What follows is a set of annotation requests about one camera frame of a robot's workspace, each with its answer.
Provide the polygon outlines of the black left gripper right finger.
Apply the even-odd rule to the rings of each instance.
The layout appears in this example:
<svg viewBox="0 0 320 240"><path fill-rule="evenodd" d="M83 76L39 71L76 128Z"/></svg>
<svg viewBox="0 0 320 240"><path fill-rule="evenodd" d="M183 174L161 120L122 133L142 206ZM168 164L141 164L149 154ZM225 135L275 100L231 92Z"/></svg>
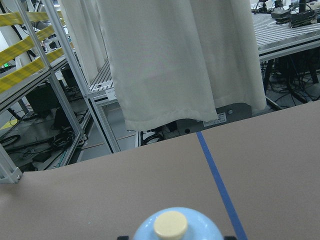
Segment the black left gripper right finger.
<svg viewBox="0 0 320 240"><path fill-rule="evenodd" d="M236 240L235 236L224 236L224 240Z"/></svg>

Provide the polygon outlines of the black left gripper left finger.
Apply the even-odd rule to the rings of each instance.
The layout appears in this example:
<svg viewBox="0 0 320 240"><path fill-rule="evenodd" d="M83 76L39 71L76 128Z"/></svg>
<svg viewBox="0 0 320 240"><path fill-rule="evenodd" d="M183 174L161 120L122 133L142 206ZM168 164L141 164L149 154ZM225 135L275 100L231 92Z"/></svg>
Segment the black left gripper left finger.
<svg viewBox="0 0 320 240"><path fill-rule="evenodd" d="M118 236L117 240L129 240L129 236L125 235L125 236Z"/></svg>

